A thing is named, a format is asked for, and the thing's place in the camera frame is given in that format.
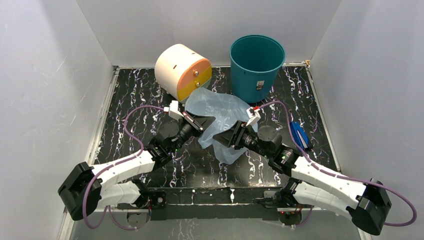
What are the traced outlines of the blue stapler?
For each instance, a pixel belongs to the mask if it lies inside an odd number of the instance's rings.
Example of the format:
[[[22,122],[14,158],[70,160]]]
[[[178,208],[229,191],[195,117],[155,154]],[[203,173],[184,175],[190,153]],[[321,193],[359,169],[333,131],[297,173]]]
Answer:
[[[313,148],[313,144],[301,125],[298,122],[291,121],[289,126],[293,139],[298,145],[298,150],[310,151]]]

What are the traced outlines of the round pastel drawer cabinet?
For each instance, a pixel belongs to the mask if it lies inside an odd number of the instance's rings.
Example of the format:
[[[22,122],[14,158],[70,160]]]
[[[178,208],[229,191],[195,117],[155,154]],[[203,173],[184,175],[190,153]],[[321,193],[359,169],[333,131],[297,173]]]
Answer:
[[[183,44],[167,48],[154,66],[156,82],[177,101],[185,103],[198,88],[207,88],[212,79],[211,62]]]

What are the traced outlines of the translucent blue plastic bag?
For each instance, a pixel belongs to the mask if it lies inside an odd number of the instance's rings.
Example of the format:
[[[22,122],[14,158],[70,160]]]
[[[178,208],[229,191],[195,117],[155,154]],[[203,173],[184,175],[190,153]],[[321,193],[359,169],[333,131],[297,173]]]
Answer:
[[[236,121],[247,122],[250,118],[249,104],[231,94],[216,93],[200,87],[194,90],[185,102],[185,110],[197,116],[215,117],[213,123],[198,138],[203,149],[213,146],[215,158],[222,164],[233,164],[247,149],[235,150],[225,147],[213,136],[230,129]]]

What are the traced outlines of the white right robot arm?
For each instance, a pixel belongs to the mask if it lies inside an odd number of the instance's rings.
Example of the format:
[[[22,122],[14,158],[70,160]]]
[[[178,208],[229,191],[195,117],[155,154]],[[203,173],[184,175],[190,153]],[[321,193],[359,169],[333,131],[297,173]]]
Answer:
[[[346,217],[362,231],[378,236],[392,203],[385,189],[370,183],[351,181],[317,163],[308,162],[298,150],[283,144],[282,136],[271,126],[255,132],[245,122],[237,121],[230,129],[213,139],[225,147],[247,148],[268,160],[277,173],[289,177],[281,190],[268,190],[263,198],[253,200],[265,208],[287,208],[309,205]]]

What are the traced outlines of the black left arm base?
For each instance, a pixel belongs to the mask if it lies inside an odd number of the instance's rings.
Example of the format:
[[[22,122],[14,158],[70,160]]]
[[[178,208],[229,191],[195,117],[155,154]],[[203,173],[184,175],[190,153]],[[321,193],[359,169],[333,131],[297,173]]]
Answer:
[[[153,210],[166,208],[167,194],[165,191],[153,189],[143,190],[133,204],[119,203],[119,210],[127,211],[126,220],[130,227],[139,227],[151,220]]]

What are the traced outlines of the aluminium frame rail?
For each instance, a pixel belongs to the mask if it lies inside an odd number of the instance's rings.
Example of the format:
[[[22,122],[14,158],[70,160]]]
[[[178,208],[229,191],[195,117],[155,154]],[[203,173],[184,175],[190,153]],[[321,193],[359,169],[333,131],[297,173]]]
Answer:
[[[131,227],[127,211],[112,209],[112,215],[96,210],[84,221],[63,226],[62,240],[368,240],[370,235],[349,219],[315,207],[309,221],[291,228],[279,220],[276,209],[252,200],[264,191],[278,188],[160,188],[166,193],[166,207],[152,211],[151,219]]]

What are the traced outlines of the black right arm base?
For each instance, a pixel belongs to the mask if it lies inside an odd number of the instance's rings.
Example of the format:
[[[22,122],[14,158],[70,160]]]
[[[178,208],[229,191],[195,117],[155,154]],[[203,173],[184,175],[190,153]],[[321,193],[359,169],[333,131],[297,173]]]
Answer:
[[[262,197],[252,200],[266,209],[276,209],[280,222],[287,227],[297,228],[306,224],[313,212],[313,206],[295,200],[294,191],[266,190]]]

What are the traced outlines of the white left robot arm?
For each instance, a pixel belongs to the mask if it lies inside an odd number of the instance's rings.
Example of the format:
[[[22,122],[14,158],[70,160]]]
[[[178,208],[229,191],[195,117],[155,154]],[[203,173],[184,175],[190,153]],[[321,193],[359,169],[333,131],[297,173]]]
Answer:
[[[126,162],[118,159],[92,166],[87,162],[77,164],[58,189],[71,218],[79,221],[97,208],[119,204],[164,209],[167,194],[150,190],[133,177],[162,168],[191,137],[200,137],[214,121],[213,116],[184,111],[178,121],[163,123],[142,151],[125,157]]]

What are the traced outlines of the teal plastic trash bin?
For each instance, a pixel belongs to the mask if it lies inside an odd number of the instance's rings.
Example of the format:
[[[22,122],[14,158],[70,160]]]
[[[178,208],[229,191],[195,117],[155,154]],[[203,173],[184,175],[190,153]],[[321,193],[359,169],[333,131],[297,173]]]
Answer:
[[[264,35],[246,35],[229,49],[232,93],[248,104],[264,100],[283,66],[286,53],[282,45]]]

